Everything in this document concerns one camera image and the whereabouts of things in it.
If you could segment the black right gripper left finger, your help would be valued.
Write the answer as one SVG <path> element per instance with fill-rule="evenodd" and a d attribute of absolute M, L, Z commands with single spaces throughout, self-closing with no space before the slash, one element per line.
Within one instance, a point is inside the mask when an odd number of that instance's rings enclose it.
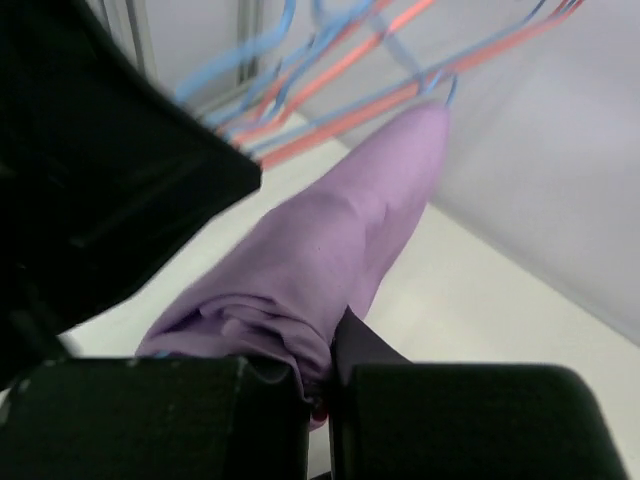
<path fill-rule="evenodd" d="M 257 358 L 49 361 L 1 409 L 5 479 L 303 479 L 309 410 Z"/>

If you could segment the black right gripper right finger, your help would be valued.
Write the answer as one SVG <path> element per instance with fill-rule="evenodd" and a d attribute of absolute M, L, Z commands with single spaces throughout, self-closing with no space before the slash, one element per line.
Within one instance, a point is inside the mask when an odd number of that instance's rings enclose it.
<path fill-rule="evenodd" d="M 624 479 L 597 399 L 553 364 L 414 363 L 353 312 L 332 345 L 336 479 Z"/>

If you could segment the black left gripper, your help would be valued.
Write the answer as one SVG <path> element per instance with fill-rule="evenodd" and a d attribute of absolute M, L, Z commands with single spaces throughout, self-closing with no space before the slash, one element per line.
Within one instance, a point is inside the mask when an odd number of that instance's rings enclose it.
<path fill-rule="evenodd" d="M 1 356 L 139 290 L 260 168 L 156 90 L 82 1 L 1 5 Z"/>

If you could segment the lilac purple trousers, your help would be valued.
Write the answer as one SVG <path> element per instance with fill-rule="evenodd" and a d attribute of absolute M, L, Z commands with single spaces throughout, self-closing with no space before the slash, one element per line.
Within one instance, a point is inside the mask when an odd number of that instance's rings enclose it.
<path fill-rule="evenodd" d="M 290 365 L 311 425 L 326 421 L 330 348 L 346 311 L 365 316 L 429 202 L 444 163 L 446 106 L 380 127 L 325 175 L 266 213 L 184 290 L 141 356 L 267 357 Z"/>

